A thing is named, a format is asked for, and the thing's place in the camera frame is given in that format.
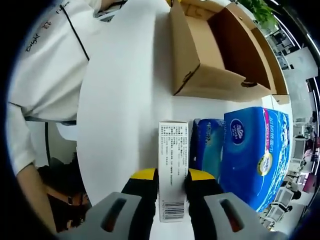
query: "white table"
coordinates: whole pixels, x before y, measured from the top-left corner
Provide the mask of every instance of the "white table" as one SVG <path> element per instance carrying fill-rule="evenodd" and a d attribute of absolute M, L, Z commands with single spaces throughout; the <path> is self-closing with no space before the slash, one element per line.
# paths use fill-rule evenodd
<path fill-rule="evenodd" d="M 246 103 L 172 96 L 169 10 L 164 0 L 130 0 L 90 59 L 79 100 L 77 154 L 93 205 L 120 192 L 135 171 L 157 167 L 160 121 L 192 123 L 251 106 L 278 107 L 271 96 Z M 281 108 L 292 117 L 290 105 Z M 159 223 L 156 212 L 150 239 L 165 238 L 193 239 L 190 219 Z"/>

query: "green plant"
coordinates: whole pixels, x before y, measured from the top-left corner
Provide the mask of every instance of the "green plant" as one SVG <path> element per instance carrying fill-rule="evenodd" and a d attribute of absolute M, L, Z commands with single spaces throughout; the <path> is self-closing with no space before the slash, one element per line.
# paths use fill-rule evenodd
<path fill-rule="evenodd" d="M 255 19 L 260 23 L 262 27 L 268 27 L 274 25 L 277 20 L 272 15 L 275 12 L 269 7 L 263 0 L 238 0 L 243 6 L 245 6 L 250 12 L 253 13 Z"/>

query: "barcode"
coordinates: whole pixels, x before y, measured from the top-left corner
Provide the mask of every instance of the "barcode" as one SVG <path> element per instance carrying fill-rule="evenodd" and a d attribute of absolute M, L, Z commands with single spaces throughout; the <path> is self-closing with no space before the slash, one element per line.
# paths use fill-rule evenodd
<path fill-rule="evenodd" d="M 185 202 L 165 202 L 163 203 L 164 219 L 183 219 L 185 216 Z"/>

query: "white shirt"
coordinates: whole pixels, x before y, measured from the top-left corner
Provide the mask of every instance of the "white shirt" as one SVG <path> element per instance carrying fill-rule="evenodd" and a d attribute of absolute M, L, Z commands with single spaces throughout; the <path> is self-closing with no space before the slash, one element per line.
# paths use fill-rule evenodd
<path fill-rule="evenodd" d="M 64 0 L 61 4 L 87 54 L 104 22 L 94 18 L 101 0 Z M 8 95 L 7 140 L 14 172 L 35 160 L 25 117 L 48 121 L 77 119 L 80 88 L 88 60 L 59 6 L 42 22 L 22 50 Z"/>

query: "blue tissue package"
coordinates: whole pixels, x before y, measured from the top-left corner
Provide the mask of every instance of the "blue tissue package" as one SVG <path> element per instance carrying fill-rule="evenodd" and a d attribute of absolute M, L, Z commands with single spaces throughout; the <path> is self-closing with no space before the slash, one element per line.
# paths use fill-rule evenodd
<path fill-rule="evenodd" d="M 270 204 L 289 162 L 289 117 L 262 107 L 224 114 L 220 185 L 257 212 Z"/>
<path fill-rule="evenodd" d="M 225 124 L 221 119 L 195 119 L 190 141 L 189 167 L 220 175 Z"/>

